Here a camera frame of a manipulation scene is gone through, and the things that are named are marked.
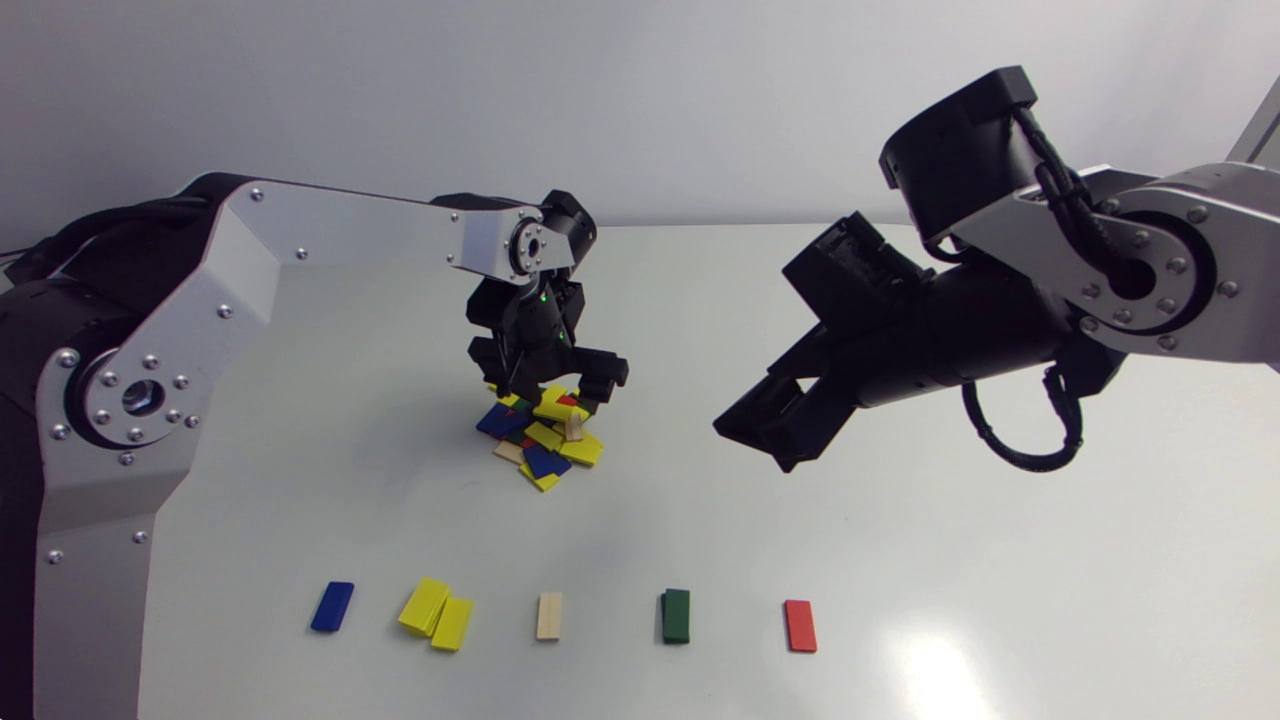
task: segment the table surface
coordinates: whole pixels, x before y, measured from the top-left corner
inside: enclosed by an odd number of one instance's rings
[[[822,229],[602,231],[580,340],[631,380],[590,423],[600,465],[545,495],[474,429],[475,277],[288,269],[156,523],[141,716],[1280,714],[1280,378],[1132,357],[1047,475],[945,391],[856,413],[783,475],[710,421],[812,325],[780,269]],[[1059,443],[1038,370],[980,389],[1011,445]],[[396,624],[424,575],[475,601],[457,655]],[[329,580],[356,592],[321,635]],[[687,646],[660,642],[667,587],[692,592]],[[787,598],[817,655],[787,652]]]

